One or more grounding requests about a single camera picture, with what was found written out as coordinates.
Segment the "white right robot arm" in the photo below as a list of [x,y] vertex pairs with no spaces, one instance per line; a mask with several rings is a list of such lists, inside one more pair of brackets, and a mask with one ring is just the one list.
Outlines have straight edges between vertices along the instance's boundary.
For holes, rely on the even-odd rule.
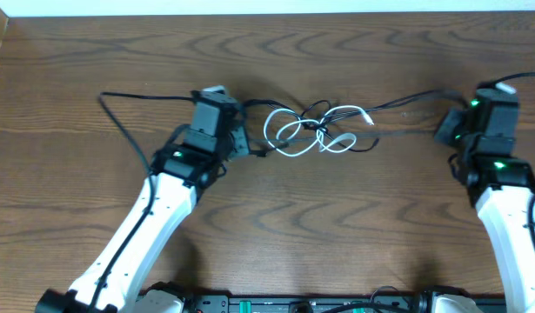
[[535,176],[513,156],[514,109],[451,109],[434,138],[455,151],[452,176],[467,191],[492,244],[509,312],[535,312]]

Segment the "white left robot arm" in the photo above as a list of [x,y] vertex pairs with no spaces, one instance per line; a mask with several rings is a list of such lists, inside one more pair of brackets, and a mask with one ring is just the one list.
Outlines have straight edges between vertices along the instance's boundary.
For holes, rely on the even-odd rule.
[[247,142],[238,112],[196,110],[147,162],[148,176],[127,217],[95,262],[64,293],[46,290],[38,312],[131,312],[167,241],[204,191]]

